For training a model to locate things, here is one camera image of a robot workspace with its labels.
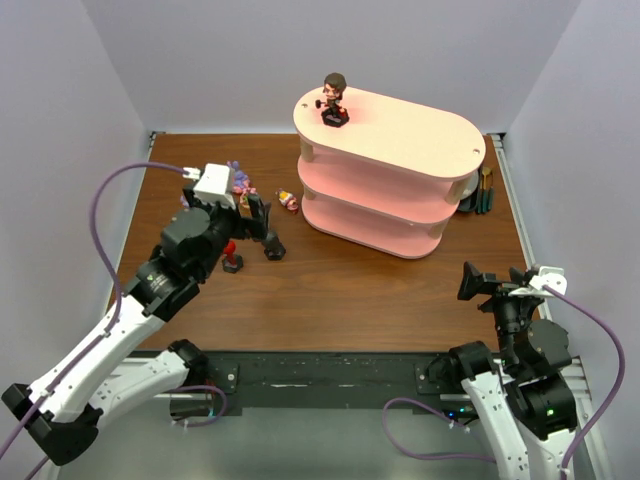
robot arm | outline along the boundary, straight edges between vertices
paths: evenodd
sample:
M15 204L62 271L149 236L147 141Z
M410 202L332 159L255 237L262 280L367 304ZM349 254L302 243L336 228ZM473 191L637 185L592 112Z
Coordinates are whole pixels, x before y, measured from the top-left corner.
M490 295L478 309L494 315L506 380L482 342L452 348L428 369L430 379L460 386L469 395L504 480L559 478L575 436L575 400L560 373L572 361L567 332L546 319L532 321L535 308L550 296L545 285L564 293L564 271L511 269L504 281L465 263L458 299Z
M124 288L116 321L114 305L58 365L30 385L14 384L2 395L20 420L44 398L25 428L57 465L86 451L99 428L119 415L181 386L189 375L205 378L207 359L186 340L174 342L130 374L108 377L199 293L199 285L209 278L230 239L261 242L269 260L279 260L285 253L269 227L269 204L249 195L251 217L241 215L230 193L232 169L209 164L204 170L186 171L193 180L183 189L190 208L172 217L149 261ZM88 353L78 360L85 350ZM47 391L65 370L68 373L55 390Z

chibi figurine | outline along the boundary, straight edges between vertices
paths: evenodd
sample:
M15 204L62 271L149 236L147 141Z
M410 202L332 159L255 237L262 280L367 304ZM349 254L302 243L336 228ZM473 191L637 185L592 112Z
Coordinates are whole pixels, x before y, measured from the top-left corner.
M330 73L324 79L324 89L322 93L327 97L326 102L316 100L316 108L325 105L327 108L322 111L322 122L330 127L341 127L349 121L347 109L340 106L342 94L347 88L347 80L341 73Z
M240 269L244 266L242 261L242 257L240 255L236 255L234 252L236 251L236 244L233 240L230 240L227 243L227 246L224 247L222 253L224 254L224 258L222 259L222 270L227 273L238 273Z
M294 197L292 193L285 192L279 188L276 195L283 207L286 207L290 212L298 213L298 199Z
M242 195L245 189L251 186L249 175L240 170L240 164L237 161L227 162L227 167L233 169L233 193Z

cable connector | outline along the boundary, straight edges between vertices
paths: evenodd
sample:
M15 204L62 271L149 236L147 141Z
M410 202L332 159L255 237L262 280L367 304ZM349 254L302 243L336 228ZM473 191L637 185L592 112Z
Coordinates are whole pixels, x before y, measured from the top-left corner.
M199 168L184 167L183 170L185 171L185 173L182 174L184 178L188 178L189 180L200 180L202 172Z

tool handle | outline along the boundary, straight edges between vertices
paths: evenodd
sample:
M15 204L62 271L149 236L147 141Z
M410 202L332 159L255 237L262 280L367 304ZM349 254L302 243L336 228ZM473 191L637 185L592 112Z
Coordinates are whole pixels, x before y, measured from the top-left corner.
M491 187L489 189L489 200L487 200L487 209L486 209L486 211L489 212L489 211L491 211L492 208L493 208L493 187Z
M487 213L487 207L489 206L489 190L483 190L482 191L482 210L480 210L480 213Z
M482 213L482 199L484 198L484 189L478 188L478 196L476 200L476 213Z

wooden tabletop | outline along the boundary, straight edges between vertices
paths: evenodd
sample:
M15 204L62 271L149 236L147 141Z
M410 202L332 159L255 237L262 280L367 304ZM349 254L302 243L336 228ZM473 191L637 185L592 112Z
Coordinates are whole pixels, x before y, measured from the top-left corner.
M350 119L335 128L315 107L324 98L316 88L293 110L296 130L313 146L440 180L468 177L484 158L482 134L455 113L348 87L340 106Z
M297 135L160 135L152 160L203 167L238 160L265 201L287 248L269 262L260 244L237 243L245 267L218 265L201 293L142 348L164 349L187 338L203 350L443 351L482 340L497 348L493 318L476 309L483 298L456 300L464 261L508 277L524 267L514 220L490 139L495 200L486 215L455 214L436 251L403 260L323 234L275 199L282 187L302 196ZM127 281L144 263L179 210L185 181L148 170L119 269Z

